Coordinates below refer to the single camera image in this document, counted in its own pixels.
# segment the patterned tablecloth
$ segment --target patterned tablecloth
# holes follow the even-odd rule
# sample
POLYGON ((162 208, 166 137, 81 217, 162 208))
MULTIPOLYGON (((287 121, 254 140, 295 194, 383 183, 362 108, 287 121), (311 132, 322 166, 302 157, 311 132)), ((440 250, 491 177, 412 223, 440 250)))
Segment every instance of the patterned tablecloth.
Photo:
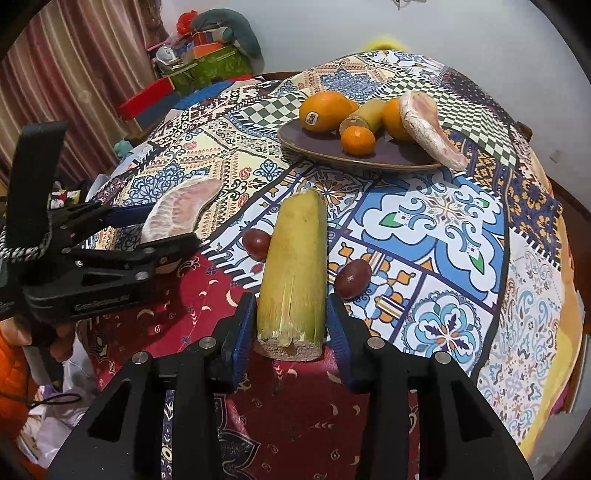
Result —
MULTIPOLYGON (((204 247, 161 280, 162 300, 92 323, 102 387, 135 351, 177 352, 231 313, 243 289, 258 292, 264 264, 248 257, 242 232, 271 232, 281 201, 314 188, 329 205, 329 282, 356 258, 373 270, 365 293, 348 303, 351 313, 404 352, 447 351, 515 441, 526 438, 557 352, 561 206, 536 178, 513 119, 468 78, 423 56, 356 54, 283 82, 223 92, 164 124, 150 146, 96 197, 116 205, 154 202, 196 175, 222 179, 224 187, 198 223, 204 247), (283 150, 278 128, 322 90, 357 102, 429 92, 444 130, 469 159, 467 170, 340 171, 283 150)), ((89 246, 129 248, 140 229, 108 229, 89 246)), ((171 405, 163 478, 170 474, 171 405)), ((416 435, 412 395, 410 405, 416 435)), ((353 478, 365 409, 366 399, 340 384, 329 348, 309 364, 253 354, 238 393, 217 400, 227 476, 353 478)))

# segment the curtain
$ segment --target curtain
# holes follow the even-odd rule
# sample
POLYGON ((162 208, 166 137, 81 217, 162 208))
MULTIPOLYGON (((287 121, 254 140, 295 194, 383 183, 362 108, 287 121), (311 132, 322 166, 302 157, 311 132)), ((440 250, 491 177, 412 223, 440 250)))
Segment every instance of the curtain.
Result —
POLYGON ((72 187, 116 165, 117 106, 155 80, 146 47, 165 39, 160 0, 52 0, 0 64, 0 180, 23 126, 67 120, 60 177, 72 187))

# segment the red patterned cloth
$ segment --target red patterned cloth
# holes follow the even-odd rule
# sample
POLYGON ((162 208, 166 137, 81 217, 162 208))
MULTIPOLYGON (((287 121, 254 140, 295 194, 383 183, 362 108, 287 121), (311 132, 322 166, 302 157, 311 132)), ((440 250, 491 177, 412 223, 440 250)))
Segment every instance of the red patterned cloth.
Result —
MULTIPOLYGON (((90 325, 90 357, 100 387, 137 351, 168 355, 211 334, 219 319, 232 315, 243 291, 201 255, 163 275, 152 304, 105 315, 90 325)), ((227 478, 353 479, 367 403, 366 395, 353 395, 340 383, 329 348, 321 360, 306 363, 251 353, 238 392, 216 402, 227 478)), ((415 395, 409 395, 409 405, 409 478, 414 480, 415 395)), ((163 459, 170 456, 166 448, 163 459)), ((169 478, 164 465, 163 478, 169 478)))

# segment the pomelo segment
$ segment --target pomelo segment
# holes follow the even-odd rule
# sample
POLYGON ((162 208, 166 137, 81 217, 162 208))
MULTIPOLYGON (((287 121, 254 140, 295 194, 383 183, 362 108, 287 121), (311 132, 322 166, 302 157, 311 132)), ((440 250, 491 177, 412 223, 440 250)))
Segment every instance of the pomelo segment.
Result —
POLYGON ((141 242, 193 232, 203 208, 222 189, 222 182, 194 177, 167 191, 154 205, 142 228, 141 242))

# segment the oval plate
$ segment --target oval plate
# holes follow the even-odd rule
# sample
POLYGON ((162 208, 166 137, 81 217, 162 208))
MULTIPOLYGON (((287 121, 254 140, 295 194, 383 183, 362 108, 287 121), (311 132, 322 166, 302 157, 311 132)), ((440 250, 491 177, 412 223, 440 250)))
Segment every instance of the oval plate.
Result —
POLYGON ((287 148, 335 163, 402 171, 441 167, 419 145, 388 141, 383 132, 376 136, 374 153, 367 157, 352 157, 343 151, 338 135, 308 132, 297 118, 283 125, 277 132, 277 138, 287 148))

